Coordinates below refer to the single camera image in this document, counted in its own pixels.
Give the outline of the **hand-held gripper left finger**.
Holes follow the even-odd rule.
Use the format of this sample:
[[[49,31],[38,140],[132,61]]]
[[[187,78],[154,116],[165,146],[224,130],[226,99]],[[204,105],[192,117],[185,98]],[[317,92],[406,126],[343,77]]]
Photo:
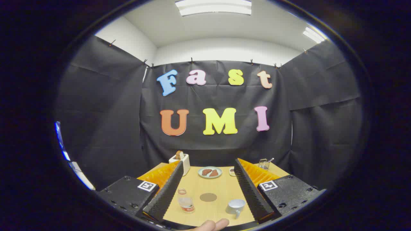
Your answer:
[[[97,195],[133,218],[162,222],[183,172],[183,163],[175,161],[138,178],[124,176]]]

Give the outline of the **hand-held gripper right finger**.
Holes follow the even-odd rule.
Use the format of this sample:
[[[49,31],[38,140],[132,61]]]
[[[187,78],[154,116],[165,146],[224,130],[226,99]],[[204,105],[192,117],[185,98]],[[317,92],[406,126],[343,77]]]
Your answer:
[[[326,191],[294,175],[280,177],[239,158],[234,172],[252,216],[260,224],[289,215]]]

